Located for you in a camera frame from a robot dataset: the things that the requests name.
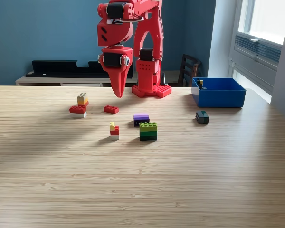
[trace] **red robot arm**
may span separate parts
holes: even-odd
[[[98,45],[106,46],[98,56],[98,62],[108,72],[113,91],[122,97],[129,68],[136,61],[138,85],[132,92],[139,97],[165,97],[171,93],[170,86],[161,80],[163,57],[162,0],[111,0],[99,4],[98,15],[102,20],[97,25]],[[133,35],[133,22],[138,22],[134,36],[134,51],[120,42]],[[153,49],[144,49],[143,42],[150,33]]]

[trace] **purple lego brick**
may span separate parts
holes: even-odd
[[[150,120],[149,117],[134,117],[134,120]]]
[[[149,117],[149,114],[146,114],[146,113],[134,114],[134,118],[137,118],[137,117]]]

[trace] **window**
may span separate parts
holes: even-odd
[[[283,44],[285,0],[243,0],[238,31]]]
[[[271,95],[284,36],[285,0],[237,0],[229,77],[236,70]]]

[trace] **blue wall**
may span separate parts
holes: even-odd
[[[0,85],[32,70],[34,59],[96,60],[99,3],[108,0],[0,0]],[[186,0],[164,0],[164,70],[178,70],[183,54]],[[145,47],[150,47],[150,37]]]
[[[201,73],[208,75],[216,0],[187,0],[184,53],[202,62]]]

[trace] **window frame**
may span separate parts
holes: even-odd
[[[246,18],[244,23],[244,31],[249,31],[251,20],[253,17],[253,6],[255,0],[248,0],[250,6],[246,10]],[[229,54],[229,77],[233,77],[234,70],[240,72],[247,79],[257,84],[267,93],[272,95],[273,87],[276,79],[278,62],[270,60],[266,57],[259,56],[244,47],[236,45],[236,36],[241,36],[251,41],[256,39],[256,42],[273,47],[277,50],[282,50],[283,45],[252,36],[245,32],[239,32],[240,17],[242,11],[243,0],[237,0],[235,23],[233,27],[233,35]]]

